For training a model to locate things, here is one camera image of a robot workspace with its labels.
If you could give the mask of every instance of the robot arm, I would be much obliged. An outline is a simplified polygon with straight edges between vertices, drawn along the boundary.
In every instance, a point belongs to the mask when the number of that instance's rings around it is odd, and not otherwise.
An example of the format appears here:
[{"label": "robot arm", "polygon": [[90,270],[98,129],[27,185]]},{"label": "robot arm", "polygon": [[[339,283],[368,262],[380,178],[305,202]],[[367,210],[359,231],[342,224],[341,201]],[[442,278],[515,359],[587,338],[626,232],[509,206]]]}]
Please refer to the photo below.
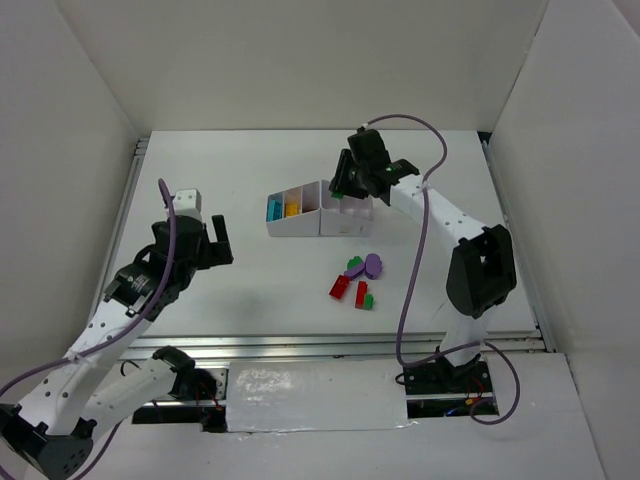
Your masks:
[{"label": "robot arm", "polygon": [[[441,350],[486,336],[496,306],[516,286],[511,236],[502,225],[488,228],[424,185],[418,169],[406,160],[391,162],[378,131],[360,129],[348,138],[329,189],[334,195],[380,198],[419,225],[424,218],[423,188],[429,192],[429,225],[451,258],[446,282],[450,321]],[[475,362],[480,346],[448,354],[454,367]]]},{"label": "robot arm", "polygon": [[196,369],[193,359],[164,347],[140,370],[96,392],[126,348],[178,299],[197,270],[232,263],[224,218],[213,217],[218,241],[210,243],[200,205],[197,190],[178,191],[173,197],[175,255],[169,281],[150,313],[120,341],[86,358],[79,355],[124,331],[156,292],[168,261],[168,221],[155,223],[155,243],[116,273],[95,315],[65,354],[71,363],[52,371],[17,405],[0,405],[2,437],[48,478],[66,479],[75,473],[94,441],[147,401],[166,394],[192,400],[201,387],[215,391],[215,380]]}]

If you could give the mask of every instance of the white panel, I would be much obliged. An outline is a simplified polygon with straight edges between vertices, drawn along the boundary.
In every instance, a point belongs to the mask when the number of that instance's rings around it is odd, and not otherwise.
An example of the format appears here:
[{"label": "white panel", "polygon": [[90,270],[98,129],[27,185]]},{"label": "white panel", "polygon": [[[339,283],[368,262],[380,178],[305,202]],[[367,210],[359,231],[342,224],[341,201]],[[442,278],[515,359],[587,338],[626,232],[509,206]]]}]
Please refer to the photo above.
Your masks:
[{"label": "white panel", "polygon": [[639,79],[640,40],[612,2],[554,1],[490,147],[610,479],[640,468]]},{"label": "white panel", "polygon": [[[265,226],[267,197],[318,178],[331,178],[351,131],[154,132],[131,204],[115,265],[120,268],[152,239],[160,217],[158,177],[171,188],[202,192],[204,218],[225,215],[233,265],[198,272],[180,301],[149,330],[152,336],[394,333],[415,259],[420,229],[407,215],[374,202],[370,237],[272,238]],[[445,132],[449,160],[433,186],[488,225],[502,214],[475,132]],[[440,142],[425,131],[384,131],[394,159],[425,171],[440,158]],[[429,236],[407,322],[410,332],[444,333],[440,307],[450,256]],[[354,307],[356,284],[342,302],[329,290],[347,261],[374,252],[384,272],[369,282],[371,311]],[[535,332],[524,288],[500,306],[490,331]]]},{"label": "white panel", "polygon": [[490,130],[547,0],[58,0],[143,133],[346,128],[390,111]]},{"label": "white panel", "polygon": [[[210,434],[126,423],[89,478],[604,480],[564,356],[510,357],[522,405],[500,426],[460,417],[382,431]],[[504,410],[513,380],[500,359],[491,357],[490,368]],[[381,384],[381,401],[386,391]],[[27,478],[42,477],[31,470]]]},{"label": "white panel", "polygon": [[83,328],[133,142],[51,2],[0,1],[0,45],[0,364],[33,365]]},{"label": "white panel", "polygon": [[406,427],[395,359],[360,362],[234,362],[230,432],[385,430]]}]

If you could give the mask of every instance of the green block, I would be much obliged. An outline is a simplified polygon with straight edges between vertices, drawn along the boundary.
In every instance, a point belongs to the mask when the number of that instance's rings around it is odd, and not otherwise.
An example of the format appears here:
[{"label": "green block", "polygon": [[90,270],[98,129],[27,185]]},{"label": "green block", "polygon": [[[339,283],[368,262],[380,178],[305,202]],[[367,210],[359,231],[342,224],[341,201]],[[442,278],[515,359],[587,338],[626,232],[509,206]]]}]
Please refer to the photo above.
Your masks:
[{"label": "green block", "polygon": [[351,260],[347,262],[347,270],[351,270],[356,265],[360,265],[363,262],[361,257],[353,257]]},{"label": "green block", "polygon": [[371,310],[373,308],[373,295],[367,293],[364,296],[364,305],[362,306],[364,310]]}]

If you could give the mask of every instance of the purple cable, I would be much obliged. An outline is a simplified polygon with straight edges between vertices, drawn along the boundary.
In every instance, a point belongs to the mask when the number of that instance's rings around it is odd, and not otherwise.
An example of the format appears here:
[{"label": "purple cable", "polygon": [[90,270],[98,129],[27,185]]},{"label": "purple cable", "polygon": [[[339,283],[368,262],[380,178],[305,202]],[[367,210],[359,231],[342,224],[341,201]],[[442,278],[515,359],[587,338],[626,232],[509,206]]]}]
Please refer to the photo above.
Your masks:
[{"label": "purple cable", "polygon": [[122,425],[122,422],[116,424],[116,426],[111,429],[111,433],[109,433],[109,436],[107,437],[107,440],[104,442],[104,445],[102,446],[102,448],[98,452],[98,455],[96,455],[96,458],[93,459],[93,462],[91,462],[89,464],[89,466],[82,471],[82,473],[78,474],[77,477],[74,477],[73,480],[80,480],[81,478],[86,477],[87,474],[89,472],[91,472],[91,470],[94,469],[94,467],[98,464],[98,462],[100,461],[102,456],[105,454],[105,452],[109,448],[109,445],[111,445],[111,442],[113,441],[113,437],[116,436],[116,433],[118,432],[118,429],[120,428],[120,425]]},{"label": "purple cable", "polygon": [[[88,357],[89,355],[92,355],[96,352],[99,352],[100,350],[103,350],[113,345],[114,343],[118,342],[119,340],[124,338],[126,335],[128,335],[134,328],[136,328],[140,324],[140,322],[144,320],[144,318],[149,314],[149,312],[151,312],[153,307],[156,306],[156,304],[158,303],[158,300],[160,300],[160,296],[162,295],[164,288],[167,286],[167,282],[169,281],[169,275],[171,274],[171,267],[173,265],[173,257],[176,251],[176,212],[173,209],[173,199],[171,198],[171,193],[167,188],[167,184],[164,183],[164,180],[162,180],[161,178],[158,179],[158,188],[160,189],[160,194],[162,195],[162,199],[164,200],[164,203],[167,209],[169,210],[169,252],[167,253],[167,264],[164,267],[164,272],[162,273],[162,279],[160,280],[160,284],[158,285],[158,288],[153,294],[153,297],[151,297],[151,300],[149,300],[149,302],[144,307],[142,312],[140,312],[140,315],[138,315],[138,317],[133,322],[131,322],[128,327],[126,327],[120,333],[115,335],[111,340],[107,340],[106,342],[103,342],[94,347],[88,348],[80,352],[78,356]],[[7,393],[11,388],[16,386],[18,383],[26,380],[27,378],[33,377],[34,375],[45,372],[47,370],[51,370],[53,368],[69,365],[70,363],[72,362],[68,358],[61,358],[59,360],[54,360],[53,362],[49,362],[39,367],[36,367],[32,370],[29,370],[23,373],[22,375],[18,375],[16,378],[14,378],[10,382],[8,382],[6,385],[4,385],[2,388],[0,388],[0,398],[2,398],[4,394]],[[83,472],[83,475],[88,473],[88,471],[89,469],[85,470],[85,472]],[[16,480],[11,475],[9,475],[9,472],[7,472],[1,465],[0,465],[0,476],[2,476],[4,480]]]},{"label": "purple cable", "polygon": [[[382,120],[388,120],[391,118],[404,118],[406,120],[413,120],[414,122],[417,122],[420,125],[431,130],[433,134],[438,138],[438,140],[440,140],[440,143],[442,144],[442,157],[435,165],[433,165],[429,170],[427,170],[427,173],[425,173],[424,176],[422,177],[423,183],[426,183],[429,177],[431,176],[431,174],[433,174],[433,172],[435,172],[438,168],[440,168],[444,163],[444,161],[447,159],[447,154],[449,153],[447,142],[445,141],[442,134],[433,125],[422,120],[421,118],[414,117],[413,115],[406,115],[404,113],[392,113],[389,115],[382,115],[381,117],[376,117],[373,120],[369,120],[367,123],[364,124],[364,126],[368,127],[369,125],[373,125],[374,123],[378,123]],[[420,231],[420,241],[418,242],[416,259],[413,264],[413,270],[411,271],[411,277],[409,279],[409,287],[407,288],[407,294],[404,299],[404,304],[402,305],[402,312],[400,313],[400,322],[398,323],[398,331],[396,333],[396,359],[398,360],[398,363],[405,368],[420,367],[422,365],[425,365],[426,363],[442,358],[445,355],[449,355],[450,353],[454,353],[459,350],[464,350],[465,348],[477,347],[478,345],[480,345],[480,342],[465,343],[463,345],[458,345],[457,347],[435,353],[423,360],[418,360],[415,362],[407,362],[402,358],[402,337],[404,335],[404,325],[407,321],[407,314],[409,313],[411,298],[413,297],[413,291],[415,290],[415,287],[416,287],[416,281],[418,279],[418,271],[420,270],[420,262],[422,261],[424,245],[427,239],[427,231],[429,229],[429,192],[427,188],[422,189],[422,195],[424,198],[424,211],[422,214],[422,229]],[[482,425],[498,425],[504,422],[505,420],[507,420],[509,417],[511,417],[511,415],[513,415],[513,413],[518,408],[518,404],[520,403],[520,378],[518,377],[518,372],[513,366],[513,363],[511,363],[511,361],[507,358],[507,356],[502,351],[500,351],[495,345],[492,345],[488,342],[484,342],[484,343],[489,348],[491,348],[494,352],[500,355],[500,357],[502,357],[502,359],[507,363],[507,366],[513,373],[513,379],[516,383],[516,395],[513,401],[513,405],[511,406],[509,411],[504,416],[500,417],[497,420],[491,420],[491,421],[480,420],[474,416],[475,409],[479,405],[491,401],[488,398],[474,403],[469,412],[469,415],[472,418],[472,420],[474,420],[475,422],[481,423]]]}]

